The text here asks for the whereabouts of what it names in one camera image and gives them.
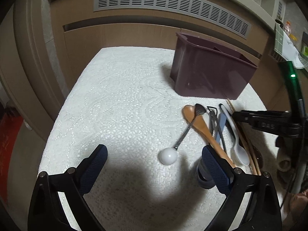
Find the dark purple utensil caddy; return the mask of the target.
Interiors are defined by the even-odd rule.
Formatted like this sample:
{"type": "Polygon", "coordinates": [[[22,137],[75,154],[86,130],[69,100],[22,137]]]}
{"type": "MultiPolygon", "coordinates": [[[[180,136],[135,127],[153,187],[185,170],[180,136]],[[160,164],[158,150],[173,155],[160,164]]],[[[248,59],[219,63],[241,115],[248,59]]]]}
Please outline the dark purple utensil caddy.
{"type": "Polygon", "coordinates": [[[170,78],[181,96],[236,100],[257,66],[242,53],[188,33],[177,33],[170,78]]]}

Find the black thin utensil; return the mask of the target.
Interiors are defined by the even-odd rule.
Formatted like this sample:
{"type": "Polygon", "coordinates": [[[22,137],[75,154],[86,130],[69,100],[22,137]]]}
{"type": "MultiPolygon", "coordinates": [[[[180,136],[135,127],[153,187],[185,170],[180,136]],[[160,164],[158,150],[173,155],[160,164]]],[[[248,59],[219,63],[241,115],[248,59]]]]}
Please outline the black thin utensil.
{"type": "Polygon", "coordinates": [[[227,117],[222,110],[222,106],[223,106],[223,104],[220,103],[219,108],[220,108],[221,113],[220,113],[220,118],[219,118],[219,128],[220,128],[219,135],[220,135],[220,139],[221,139],[221,142],[222,142],[223,150],[224,150],[224,152],[227,152],[226,143],[225,143],[224,137],[223,137],[223,130],[224,130],[224,127],[226,125],[227,117]]]}

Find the black round object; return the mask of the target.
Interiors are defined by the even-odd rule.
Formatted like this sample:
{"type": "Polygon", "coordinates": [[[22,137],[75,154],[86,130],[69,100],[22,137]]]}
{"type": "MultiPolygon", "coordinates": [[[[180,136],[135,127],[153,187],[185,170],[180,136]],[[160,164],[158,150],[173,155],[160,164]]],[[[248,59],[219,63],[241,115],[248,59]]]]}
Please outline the black round object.
{"type": "Polygon", "coordinates": [[[196,167],[196,178],[198,185],[204,189],[211,189],[216,185],[202,159],[199,160],[196,167]]]}

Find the blue handled utensil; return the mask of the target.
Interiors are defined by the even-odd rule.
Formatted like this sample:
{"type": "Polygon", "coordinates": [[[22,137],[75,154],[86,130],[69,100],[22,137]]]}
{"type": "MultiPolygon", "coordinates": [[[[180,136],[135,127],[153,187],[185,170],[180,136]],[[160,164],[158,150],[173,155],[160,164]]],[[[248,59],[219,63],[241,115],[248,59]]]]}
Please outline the blue handled utensil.
{"type": "Polygon", "coordinates": [[[217,119],[218,119],[218,127],[217,127],[217,133],[215,136],[215,140],[219,143],[221,140],[219,129],[221,130],[221,132],[223,132],[224,127],[226,125],[227,117],[224,113],[220,113],[217,119]]]}

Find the wooden spoon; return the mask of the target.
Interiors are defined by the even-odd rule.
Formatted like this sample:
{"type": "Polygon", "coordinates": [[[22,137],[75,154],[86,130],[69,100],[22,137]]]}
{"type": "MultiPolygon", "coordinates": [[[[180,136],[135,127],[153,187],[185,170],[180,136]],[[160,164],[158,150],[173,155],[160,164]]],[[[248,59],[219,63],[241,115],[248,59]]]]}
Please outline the wooden spoon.
{"type": "MultiPolygon", "coordinates": [[[[193,121],[194,110],[195,107],[192,105],[186,105],[182,108],[183,117],[188,123],[191,123],[193,121]]],[[[228,157],[226,152],[217,143],[217,141],[210,133],[209,128],[207,127],[207,124],[204,121],[202,115],[196,117],[193,123],[193,128],[210,143],[210,145],[213,147],[213,149],[221,158],[225,159],[231,165],[232,168],[235,168],[235,164],[233,163],[233,161],[228,157]]]]}

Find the metal shovel-shaped spoon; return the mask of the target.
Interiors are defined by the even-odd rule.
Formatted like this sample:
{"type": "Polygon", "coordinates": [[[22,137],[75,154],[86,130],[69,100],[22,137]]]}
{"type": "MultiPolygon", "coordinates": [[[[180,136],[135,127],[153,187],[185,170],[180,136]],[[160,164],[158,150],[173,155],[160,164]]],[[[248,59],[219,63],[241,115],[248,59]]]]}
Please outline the metal shovel-shaped spoon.
{"type": "Polygon", "coordinates": [[[217,123],[218,111],[215,107],[212,107],[212,106],[207,106],[207,109],[208,109],[208,114],[209,114],[209,119],[210,119],[210,132],[215,137],[216,134],[218,133],[218,123],[217,123]]]}

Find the green checked cloth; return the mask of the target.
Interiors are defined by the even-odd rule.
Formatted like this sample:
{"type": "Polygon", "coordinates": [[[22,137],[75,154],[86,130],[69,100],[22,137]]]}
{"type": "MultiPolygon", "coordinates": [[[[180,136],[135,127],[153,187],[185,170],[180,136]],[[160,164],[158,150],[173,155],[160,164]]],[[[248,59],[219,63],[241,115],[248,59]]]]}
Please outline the green checked cloth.
{"type": "Polygon", "coordinates": [[[274,51],[281,55],[286,61],[291,61],[296,69],[307,68],[307,56],[297,50],[280,24],[275,24],[274,51]]]}

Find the white plastic spoon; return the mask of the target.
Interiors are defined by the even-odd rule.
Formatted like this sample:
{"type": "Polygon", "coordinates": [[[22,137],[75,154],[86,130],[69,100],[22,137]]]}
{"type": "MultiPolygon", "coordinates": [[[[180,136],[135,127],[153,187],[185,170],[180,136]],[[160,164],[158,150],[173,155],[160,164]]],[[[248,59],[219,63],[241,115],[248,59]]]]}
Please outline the white plastic spoon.
{"type": "Polygon", "coordinates": [[[219,104],[219,107],[222,110],[223,114],[225,114],[235,137],[235,141],[233,144],[233,153],[240,164],[248,166],[250,164],[249,156],[246,150],[242,146],[240,146],[240,138],[235,123],[231,118],[229,112],[227,111],[227,108],[223,104],[219,104]]]}

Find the orange capped bottle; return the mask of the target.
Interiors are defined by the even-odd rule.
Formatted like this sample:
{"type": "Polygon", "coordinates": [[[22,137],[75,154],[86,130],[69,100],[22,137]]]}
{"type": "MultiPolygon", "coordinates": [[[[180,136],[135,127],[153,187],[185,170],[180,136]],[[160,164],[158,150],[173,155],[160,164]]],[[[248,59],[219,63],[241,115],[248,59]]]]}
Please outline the orange capped bottle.
{"type": "Polygon", "coordinates": [[[287,35],[291,34],[291,23],[289,21],[286,21],[285,24],[284,24],[284,32],[287,35]]]}

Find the grey ventilation grille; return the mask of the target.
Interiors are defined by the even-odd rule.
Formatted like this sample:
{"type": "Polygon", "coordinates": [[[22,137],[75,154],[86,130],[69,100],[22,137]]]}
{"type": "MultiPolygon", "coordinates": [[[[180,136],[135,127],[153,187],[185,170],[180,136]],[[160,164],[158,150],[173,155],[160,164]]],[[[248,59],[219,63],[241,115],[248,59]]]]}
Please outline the grey ventilation grille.
{"type": "Polygon", "coordinates": [[[252,25],[208,0],[93,0],[95,12],[110,9],[152,9],[187,15],[220,26],[247,39],[252,25]]]}

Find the red object at left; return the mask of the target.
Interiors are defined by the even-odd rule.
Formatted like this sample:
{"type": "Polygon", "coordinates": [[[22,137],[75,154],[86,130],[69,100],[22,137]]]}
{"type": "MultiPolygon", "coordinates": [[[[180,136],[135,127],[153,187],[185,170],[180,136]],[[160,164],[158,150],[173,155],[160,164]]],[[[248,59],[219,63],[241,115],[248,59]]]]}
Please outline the red object at left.
{"type": "Polygon", "coordinates": [[[11,116],[4,114],[1,119],[1,132],[0,132],[0,181],[1,181],[1,199],[7,203],[7,183],[8,171],[14,144],[17,135],[23,124],[21,116],[11,116]]]}

